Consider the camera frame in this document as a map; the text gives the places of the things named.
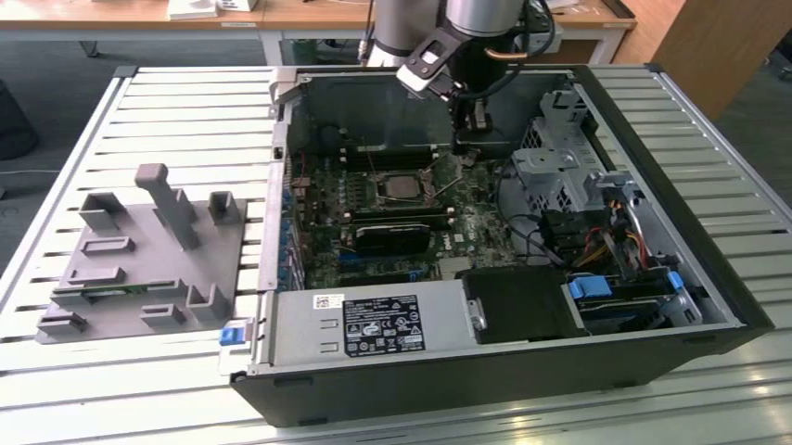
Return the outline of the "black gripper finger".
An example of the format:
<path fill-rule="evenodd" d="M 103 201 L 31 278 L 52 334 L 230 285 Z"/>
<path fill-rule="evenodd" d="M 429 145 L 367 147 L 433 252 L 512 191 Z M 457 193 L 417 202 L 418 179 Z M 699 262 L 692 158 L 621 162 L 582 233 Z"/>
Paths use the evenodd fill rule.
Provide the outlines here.
<path fill-rule="evenodd" d="M 451 107 L 451 153 L 463 155 L 467 146 L 494 129 L 488 100 L 458 100 Z"/>

